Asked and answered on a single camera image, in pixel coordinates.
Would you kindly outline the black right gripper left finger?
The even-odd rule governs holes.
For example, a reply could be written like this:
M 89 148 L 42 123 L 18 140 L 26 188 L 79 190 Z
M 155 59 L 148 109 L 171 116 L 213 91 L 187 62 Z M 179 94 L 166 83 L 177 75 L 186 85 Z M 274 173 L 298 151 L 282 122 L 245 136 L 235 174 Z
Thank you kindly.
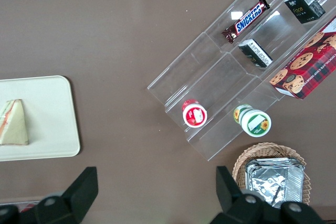
M 81 223 L 98 195 L 96 167 L 87 167 L 60 195 L 20 213 L 20 223 Z

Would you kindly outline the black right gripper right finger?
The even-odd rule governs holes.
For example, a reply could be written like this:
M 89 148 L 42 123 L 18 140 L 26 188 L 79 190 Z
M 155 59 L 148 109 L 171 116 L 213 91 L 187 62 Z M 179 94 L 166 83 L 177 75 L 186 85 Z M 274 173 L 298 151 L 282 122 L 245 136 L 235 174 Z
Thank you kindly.
M 222 212 L 211 223 L 263 223 L 263 202 L 243 194 L 225 166 L 216 168 L 216 194 Z

